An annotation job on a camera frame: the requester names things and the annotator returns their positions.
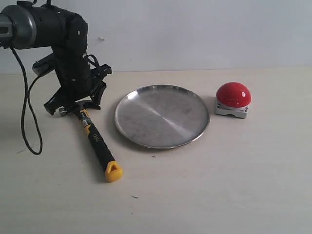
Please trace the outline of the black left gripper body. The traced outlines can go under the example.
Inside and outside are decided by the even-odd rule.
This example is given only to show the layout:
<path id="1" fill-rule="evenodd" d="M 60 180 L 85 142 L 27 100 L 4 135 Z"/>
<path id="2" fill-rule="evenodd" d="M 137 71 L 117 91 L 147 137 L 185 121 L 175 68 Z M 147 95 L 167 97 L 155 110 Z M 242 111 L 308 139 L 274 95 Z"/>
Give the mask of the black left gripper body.
<path id="1" fill-rule="evenodd" d="M 100 65 L 94 55 L 85 50 L 74 50 L 64 46 L 53 46 L 56 74 L 66 94 L 72 97 L 91 95 L 112 68 Z"/>

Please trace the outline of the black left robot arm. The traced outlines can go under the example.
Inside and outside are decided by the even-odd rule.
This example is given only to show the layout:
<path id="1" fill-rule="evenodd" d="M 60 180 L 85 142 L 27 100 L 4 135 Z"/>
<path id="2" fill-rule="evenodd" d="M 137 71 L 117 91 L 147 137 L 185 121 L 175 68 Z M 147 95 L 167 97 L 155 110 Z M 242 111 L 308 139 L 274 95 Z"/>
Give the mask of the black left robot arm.
<path id="1" fill-rule="evenodd" d="M 100 109 L 106 89 L 103 79 L 112 68 L 100 65 L 86 52 L 88 24 L 78 13 L 61 9 L 47 1 L 35 7 L 31 1 L 19 0 L 0 13 L 0 41 L 4 48 L 32 49 L 50 47 L 52 53 L 32 66 L 37 76 L 55 71 L 60 88 L 44 104 L 53 115 L 58 108 L 70 113 L 79 104 L 83 108 Z"/>

